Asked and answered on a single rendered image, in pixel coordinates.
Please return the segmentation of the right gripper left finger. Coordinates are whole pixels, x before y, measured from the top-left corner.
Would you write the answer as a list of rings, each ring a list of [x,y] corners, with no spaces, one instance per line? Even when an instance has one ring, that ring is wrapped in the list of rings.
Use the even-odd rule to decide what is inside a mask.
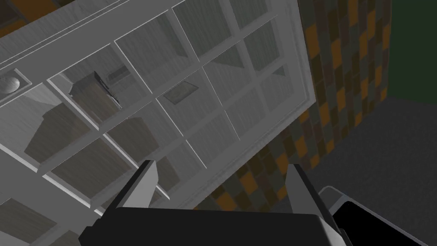
[[[148,208],[157,183],[156,161],[144,161],[115,197],[115,207]]]

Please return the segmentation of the grey round door knob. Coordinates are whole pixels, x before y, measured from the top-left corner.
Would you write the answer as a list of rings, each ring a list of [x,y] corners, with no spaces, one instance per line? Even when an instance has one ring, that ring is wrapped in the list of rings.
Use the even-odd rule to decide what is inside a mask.
[[[20,87],[19,79],[11,76],[0,78],[0,94],[11,94],[17,91]]]

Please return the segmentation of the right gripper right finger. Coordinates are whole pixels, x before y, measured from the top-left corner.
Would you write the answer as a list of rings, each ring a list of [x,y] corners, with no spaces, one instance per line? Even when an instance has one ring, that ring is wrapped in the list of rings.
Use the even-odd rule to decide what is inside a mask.
[[[314,214],[324,220],[332,219],[329,210],[299,165],[288,165],[285,183],[294,213]]]

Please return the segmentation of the white glazed door leaf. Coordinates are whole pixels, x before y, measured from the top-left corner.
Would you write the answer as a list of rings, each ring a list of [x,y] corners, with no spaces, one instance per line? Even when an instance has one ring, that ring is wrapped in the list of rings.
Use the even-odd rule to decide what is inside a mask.
[[[315,102],[297,0],[81,0],[0,39],[0,245],[64,243],[146,160],[192,209]],[[18,47],[15,56],[7,48]]]

